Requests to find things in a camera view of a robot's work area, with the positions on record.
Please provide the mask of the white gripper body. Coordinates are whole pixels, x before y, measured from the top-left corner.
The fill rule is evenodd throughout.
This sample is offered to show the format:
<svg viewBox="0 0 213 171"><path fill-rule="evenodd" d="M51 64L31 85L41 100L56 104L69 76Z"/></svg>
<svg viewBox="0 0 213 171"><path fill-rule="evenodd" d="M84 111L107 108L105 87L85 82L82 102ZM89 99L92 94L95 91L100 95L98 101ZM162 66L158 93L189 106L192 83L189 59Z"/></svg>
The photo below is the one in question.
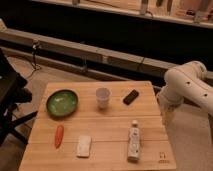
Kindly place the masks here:
<svg viewBox="0 0 213 171"><path fill-rule="evenodd" d="M174 118L174 110L180 106L180 102L172 102L168 101L165 98L157 98L161 116L162 116L162 123L164 125L168 125Z"/></svg>

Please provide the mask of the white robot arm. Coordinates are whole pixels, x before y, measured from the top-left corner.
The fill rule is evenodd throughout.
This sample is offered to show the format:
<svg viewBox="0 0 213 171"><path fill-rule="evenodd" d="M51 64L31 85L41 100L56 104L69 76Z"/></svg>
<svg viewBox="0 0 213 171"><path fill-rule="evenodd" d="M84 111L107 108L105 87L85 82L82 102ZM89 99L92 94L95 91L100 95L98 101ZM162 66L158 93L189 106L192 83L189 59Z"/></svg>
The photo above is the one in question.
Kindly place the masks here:
<svg viewBox="0 0 213 171"><path fill-rule="evenodd" d="M173 111L185 99L201 107L213 118L213 87L204 82L206 73L207 69L200 61L191 61L166 71L165 85L156 95L164 124L173 119Z"/></svg>

